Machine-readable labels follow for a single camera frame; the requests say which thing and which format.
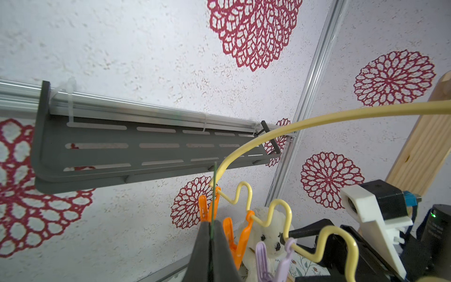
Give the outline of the light blue carnation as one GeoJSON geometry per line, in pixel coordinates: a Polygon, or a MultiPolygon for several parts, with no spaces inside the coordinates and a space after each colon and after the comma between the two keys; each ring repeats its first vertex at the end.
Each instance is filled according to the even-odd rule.
{"type": "Polygon", "coordinates": [[[210,240],[214,240],[214,221],[215,221],[215,205],[216,205],[216,188],[217,188],[217,162],[213,166],[213,178],[211,182],[212,200],[210,205],[210,240]]]}

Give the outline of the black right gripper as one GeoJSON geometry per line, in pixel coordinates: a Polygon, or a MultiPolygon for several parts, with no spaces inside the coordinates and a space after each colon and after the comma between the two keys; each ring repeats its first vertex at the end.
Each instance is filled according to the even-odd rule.
{"type": "MultiPolygon", "coordinates": [[[[334,224],[329,219],[322,219],[289,231],[288,237],[300,239],[315,236],[317,244],[319,233],[326,226],[334,224]]],[[[341,228],[352,236],[355,244],[348,244],[340,235],[329,235],[323,258],[319,262],[319,266],[324,267],[329,273],[320,274],[312,263],[307,263],[307,273],[298,274],[296,282],[346,282],[346,274],[349,273],[346,268],[350,265],[348,259],[355,263],[356,282],[416,282],[432,274],[431,253],[416,238],[412,236],[406,238],[407,243],[403,245],[399,257],[406,274],[399,274],[353,227],[342,225],[341,228]]]]}

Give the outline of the yellow clip hanger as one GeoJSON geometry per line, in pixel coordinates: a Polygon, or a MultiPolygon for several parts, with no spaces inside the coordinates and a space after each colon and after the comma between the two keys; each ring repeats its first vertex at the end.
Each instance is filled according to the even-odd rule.
{"type": "MultiPolygon", "coordinates": [[[[408,116],[408,115],[449,115],[451,113],[450,101],[436,101],[436,102],[422,102],[422,103],[405,103],[387,106],[377,106],[374,108],[360,108],[354,110],[347,110],[343,112],[337,112],[333,114],[318,116],[310,118],[304,121],[292,123],[287,126],[275,129],[269,133],[264,134],[252,141],[247,142],[242,147],[232,152],[221,163],[217,169],[216,181],[218,181],[231,165],[233,161],[238,159],[241,155],[244,155],[256,146],[263,144],[273,138],[287,135],[299,130],[312,128],[316,126],[326,125],[336,122],[352,121],[366,118],[380,118],[389,116],[408,116]]],[[[334,160],[335,157],[339,157],[337,154],[329,156],[325,153],[317,157],[312,163],[306,165],[307,169],[312,169],[311,173],[302,173],[307,178],[307,184],[312,187],[316,187],[320,196],[327,196],[326,188],[332,188],[334,184],[346,184],[345,176],[348,174],[353,175],[351,171],[345,172],[344,175],[339,173],[345,169],[346,161],[344,157],[339,157],[338,160],[334,160]]],[[[319,233],[318,249],[315,253],[309,253],[308,251],[294,246],[293,250],[307,259],[319,262],[323,258],[323,252],[327,237],[331,234],[342,236],[348,244],[355,244],[355,240],[343,229],[337,226],[327,226],[319,233]]],[[[348,282],[354,282],[354,265],[350,259],[348,259],[350,265],[346,268],[349,272],[346,274],[348,282]]]]}

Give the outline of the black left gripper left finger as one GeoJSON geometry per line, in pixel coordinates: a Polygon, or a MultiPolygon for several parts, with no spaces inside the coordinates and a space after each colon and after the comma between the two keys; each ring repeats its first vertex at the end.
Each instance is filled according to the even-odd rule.
{"type": "Polygon", "coordinates": [[[210,223],[201,222],[182,282],[208,282],[210,272],[210,223]]]}

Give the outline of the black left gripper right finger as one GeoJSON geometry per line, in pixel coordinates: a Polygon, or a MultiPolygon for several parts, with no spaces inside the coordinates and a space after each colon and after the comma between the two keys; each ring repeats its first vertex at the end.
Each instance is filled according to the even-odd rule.
{"type": "Polygon", "coordinates": [[[229,249],[229,242],[224,233],[223,225],[218,220],[215,220],[213,223],[213,238],[211,239],[211,281],[241,281],[229,249]]]}

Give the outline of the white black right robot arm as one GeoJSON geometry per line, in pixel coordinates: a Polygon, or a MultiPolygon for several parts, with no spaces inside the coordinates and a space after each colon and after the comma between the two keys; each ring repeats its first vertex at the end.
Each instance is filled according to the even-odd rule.
{"type": "MultiPolygon", "coordinates": [[[[406,242],[398,255],[406,270],[401,276],[381,251],[372,246],[353,227],[343,225],[356,241],[359,259],[355,274],[358,282],[448,282],[451,279],[451,207],[434,205],[418,227],[416,236],[402,234],[406,242]]],[[[296,282],[344,282],[348,248],[338,235],[328,238],[320,265],[328,274],[297,275],[296,282]]]]}

